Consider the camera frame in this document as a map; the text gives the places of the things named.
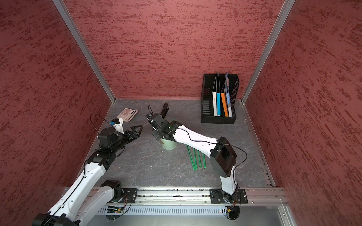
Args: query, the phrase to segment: green straw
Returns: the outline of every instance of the green straw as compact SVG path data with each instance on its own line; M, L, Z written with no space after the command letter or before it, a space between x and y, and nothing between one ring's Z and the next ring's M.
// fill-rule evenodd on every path
M194 149L194 158L195 158L195 168L197 169L197 162L196 162L196 151Z
M202 160L203 160L203 163L204 163L204 169L206 169L205 154L202 154Z
M191 164L192 164L192 169L195 171L196 168L195 168L194 162L192 161L192 156L191 156L191 152L190 152L189 146L186 145L186 147L187 147L187 151L189 152L189 156L190 156L190 160L191 160Z
M199 157L199 165L200 165L200 168L201 168L201 159L200 159L200 151L197 150L197 157Z

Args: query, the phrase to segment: folder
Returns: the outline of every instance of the folder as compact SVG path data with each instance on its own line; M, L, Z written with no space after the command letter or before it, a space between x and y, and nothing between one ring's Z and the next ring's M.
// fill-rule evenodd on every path
M227 102L226 102L226 95L225 95L225 86L223 86L223 87L224 87L224 89L223 89L223 91L221 92L221 100L222 100L222 102L223 102L225 117L228 117L229 114L228 114L228 109L227 109Z
M231 101L230 101L229 75L228 75L227 72L226 72L226 77L225 77L225 95L226 95L227 107L228 107L228 111L229 111L229 117L232 117Z
M217 116L221 116L221 103L220 103L220 93L221 93L221 86L220 86L220 77L219 73L216 73L216 107L218 114Z
M217 106L216 106L216 76L217 76L217 73L215 75L215 80L214 80L214 86L212 88L212 103L213 103L213 106L214 106L214 116L217 116Z

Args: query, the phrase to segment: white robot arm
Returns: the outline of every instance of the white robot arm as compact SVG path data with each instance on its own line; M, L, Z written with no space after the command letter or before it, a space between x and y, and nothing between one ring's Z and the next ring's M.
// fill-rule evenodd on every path
M119 181L107 180L97 194L81 206L93 186L116 158L116 152L141 135L141 125L123 131L121 119L113 119L112 122L113 127L107 127L98 134L99 148L84 163L81 175L48 213L36 216L32 226L86 226L109 201L119 202L127 199Z
M236 164L236 153L229 141L220 137L210 138L198 134L177 121L169 123L165 120L168 105L165 103L161 114L147 114L148 122L152 125L152 135L156 140L161 138L187 144L210 158L212 169L220 176L223 198L228 203L235 201L234 170Z

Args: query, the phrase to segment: orange binder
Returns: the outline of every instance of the orange binder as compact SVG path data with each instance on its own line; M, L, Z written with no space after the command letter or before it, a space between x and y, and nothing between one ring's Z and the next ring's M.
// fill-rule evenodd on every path
M226 95L225 95L225 93L221 94L221 100L223 101L225 116L229 117L229 114L228 114L228 111L227 111L227 103L226 103Z

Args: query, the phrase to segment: book spine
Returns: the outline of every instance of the book spine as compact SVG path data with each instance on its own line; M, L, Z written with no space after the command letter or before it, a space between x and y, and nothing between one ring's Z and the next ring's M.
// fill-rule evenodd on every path
M229 110L229 117L232 117L230 94L226 94L226 100L227 100L227 108Z
M221 94L221 100L222 100L222 102L223 102L225 117L228 117L229 114L228 114L228 108L227 108L227 102L226 102L225 93L222 93L222 94Z
M212 103L214 104L214 116L217 116L216 93L212 93Z
M217 102L218 116L221 116L220 93L217 93L217 94L216 94L216 102Z

